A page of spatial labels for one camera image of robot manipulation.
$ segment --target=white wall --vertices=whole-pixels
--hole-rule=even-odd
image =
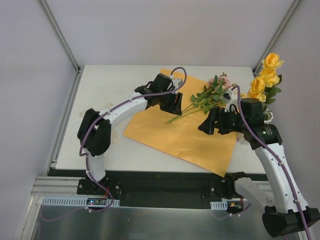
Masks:
[[[36,0],[0,3],[0,239],[17,237],[75,77]]]
[[[320,209],[320,1],[304,0],[272,50],[284,64],[271,106],[293,176],[310,207]],[[320,239],[320,223],[313,230]]]
[[[48,0],[78,63],[251,66],[293,0]]]

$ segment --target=pink flower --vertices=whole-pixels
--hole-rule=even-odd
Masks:
[[[210,87],[215,81],[215,78],[210,78],[210,80],[207,82],[207,85],[208,87]],[[227,87],[230,87],[230,81],[227,77],[227,75],[221,75],[218,77],[218,83],[222,83],[222,81],[224,81],[224,87],[227,88]]]
[[[223,85],[223,86],[225,86],[225,87],[229,87],[230,86],[230,81],[229,81],[229,79],[228,79],[228,77],[227,76],[220,76],[219,78],[218,78],[218,83],[219,83],[219,81],[221,81],[221,80],[224,80],[225,81],[225,84]]]

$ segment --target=white tabletop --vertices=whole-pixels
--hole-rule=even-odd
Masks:
[[[86,110],[96,111],[110,107],[127,98],[136,87],[153,81],[167,65],[86,65],[75,97],[68,126],[58,156],[56,168],[86,169],[84,157],[79,156],[80,141],[77,132]],[[188,75],[208,81],[225,72],[231,83],[237,83],[246,93],[253,79],[250,67],[183,66]],[[208,173],[206,169],[173,157],[123,136],[130,119],[114,128],[113,142],[105,153],[106,170]],[[244,171],[263,174],[265,170],[250,146],[236,142],[227,172]]]

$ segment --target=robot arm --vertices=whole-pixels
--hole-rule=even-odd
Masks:
[[[229,89],[224,97],[228,101],[226,109],[212,108],[209,116],[198,129],[209,135],[214,134],[215,128],[222,135],[230,132],[243,133],[263,165],[274,198],[259,189],[250,178],[244,176],[234,179],[232,188],[248,199],[262,214],[263,224],[272,237],[304,229],[297,202],[302,209],[307,227],[312,226],[320,219],[319,211],[316,208],[310,208],[300,193],[287,164],[277,128],[272,124],[264,124],[262,103],[256,98],[245,98],[240,102],[248,126],[263,144],[252,136],[235,108],[238,107],[238,101],[236,101],[238,96]],[[280,162],[269,149],[279,157]]]
[[[160,73],[154,81],[136,88],[130,97],[116,104],[114,108],[107,108],[100,112],[92,108],[86,111],[77,137],[84,146],[84,151],[88,154],[88,169],[91,174],[88,174],[88,169],[86,173],[92,181],[95,179],[99,182],[106,175],[104,153],[111,144],[111,129],[133,114],[155,105],[159,105],[162,111],[181,115],[182,93],[173,92],[159,95],[159,93],[177,89],[181,84],[181,79],[171,79]],[[90,130],[90,127],[98,118],[101,119]]]

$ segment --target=orange paper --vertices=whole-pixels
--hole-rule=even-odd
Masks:
[[[161,73],[169,76],[171,70],[162,69]],[[184,79],[184,74],[175,72],[174,77]],[[195,77],[187,77],[185,85],[180,89],[183,93],[182,110],[191,103],[191,95],[201,93],[205,84]],[[220,135],[215,130],[214,135],[207,135],[198,130],[207,116],[199,111],[165,124],[175,115],[161,111],[157,105],[136,113],[124,135],[223,177],[232,157],[237,134]]]

